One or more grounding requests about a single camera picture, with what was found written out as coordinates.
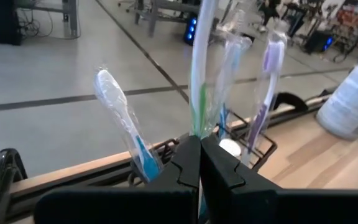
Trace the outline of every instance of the plastic wrapper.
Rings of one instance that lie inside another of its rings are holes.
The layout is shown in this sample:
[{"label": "plastic wrapper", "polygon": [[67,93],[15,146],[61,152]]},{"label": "plastic wrapper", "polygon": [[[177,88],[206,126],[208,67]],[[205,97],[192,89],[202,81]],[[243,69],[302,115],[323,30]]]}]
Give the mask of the plastic wrapper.
[{"label": "plastic wrapper", "polygon": [[155,151],[150,151],[139,129],[134,111],[127,103],[126,96],[117,81],[107,69],[99,69],[94,78],[94,89],[100,102],[109,110],[116,127],[120,130],[132,159],[148,181],[158,176],[161,162]]},{"label": "plastic wrapper", "polygon": [[275,103],[275,90],[280,79],[282,64],[287,45],[285,31],[287,24],[278,22],[276,28],[269,32],[262,72],[257,77],[255,85],[255,115],[253,116],[250,131],[247,135],[247,148],[243,150],[241,161],[247,165],[250,162],[251,152],[260,144],[259,135],[264,133],[269,123],[269,109]]},{"label": "plastic wrapper", "polygon": [[[204,42],[198,42],[198,38],[200,38],[198,34],[202,30],[199,27],[203,24],[200,22],[196,28],[190,77],[192,115],[190,133],[200,138],[209,136],[218,122],[219,112],[221,112],[234,82],[241,55],[252,44],[248,37],[236,35],[238,27],[245,23],[245,13],[242,9],[234,10],[236,12],[230,14],[226,21],[219,25],[220,28],[216,33],[224,44],[210,46],[209,50],[214,52],[213,55],[208,54],[208,59]],[[201,11],[199,21],[202,21],[202,15]]]}]

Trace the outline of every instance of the gray floor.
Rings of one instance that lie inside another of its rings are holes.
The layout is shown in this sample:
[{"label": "gray floor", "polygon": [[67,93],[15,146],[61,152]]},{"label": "gray floor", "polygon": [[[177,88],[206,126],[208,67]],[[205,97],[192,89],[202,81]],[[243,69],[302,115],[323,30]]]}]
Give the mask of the gray floor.
[{"label": "gray floor", "polygon": [[[158,22],[155,37],[148,38],[145,21],[136,26],[134,15],[118,8],[115,0],[101,2],[185,90],[191,47],[181,41],[183,24]],[[100,66],[108,67],[128,94],[148,142],[177,137],[190,127],[186,101],[101,6],[80,0],[79,10],[79,39],[45,37],[27,39],[20,47],[0,45],[0,150],[18,149],[30,176],[126,151],[109,113],[92,96],[93,75]],[[35,17],[48,32],[48,15],[37,12]],[[61,37],[62,15],[52,14],[52,19],[52,36]],[[265,37],[258,38],[242,59],[229,99],[242,116],[252,114],[254,78],[265,47]],[[208,52],[210,70],[218,53],[213,47]],[[345,79],[356,62],[349,58],[335,64],[289,48],[279,90],[302,98],[317,95]]]}]

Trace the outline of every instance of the black floor stripe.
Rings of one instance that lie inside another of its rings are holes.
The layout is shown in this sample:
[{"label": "black floor stripe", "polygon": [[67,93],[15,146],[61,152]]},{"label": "black floor stripe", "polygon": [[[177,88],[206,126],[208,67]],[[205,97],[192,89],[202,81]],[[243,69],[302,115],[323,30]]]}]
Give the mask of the black floor stripe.
[{"label": "black floor stripe", "polygon": [[[163,91],[175,91],[175,90],[176,89],[173,87],[159,87],[159,88],[148,88],[148,89],[141,89],[141,90],[128,90],[128,91],[124,91],[124,93],[126,96],[131,96],[131,95],[139,95],[145,93],[160,93]],[[53,98],[47,100],[3,103],[0,104],[0,111],[32,108],[32,107],[48,106],[48,105],[60,105],[64,103],[74,103],[74,102],[89,101],[89,100],[96,100],[96,96],[95,95],[69,96],[69,97]]]},{"label": "black floor stripe", "polygon": [[106,12],[106,14],[117,24],[117,26],[127,35],[127,37],[135,44],[135,46],[144,54],[144,56],[151,62],[152,65],[164,76],[164,78],[176,89],[177,92],[189,103],[188,95],[179,88],[178,84],[168,75],[168,73],[150,56],[150,54],[135,40],[135,38],[124,28],[123,25],[106,9],[106,7],[96,0],[99,6]]}]

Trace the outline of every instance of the white container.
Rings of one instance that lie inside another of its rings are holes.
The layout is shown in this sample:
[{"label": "white container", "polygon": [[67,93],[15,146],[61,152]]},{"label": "white container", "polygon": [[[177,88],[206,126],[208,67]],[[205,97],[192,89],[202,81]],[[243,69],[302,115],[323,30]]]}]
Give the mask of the white container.
[{"label": "white container", "polygon": [[339,137],[358,138],[358,65],[320,108],[317,120]]}]

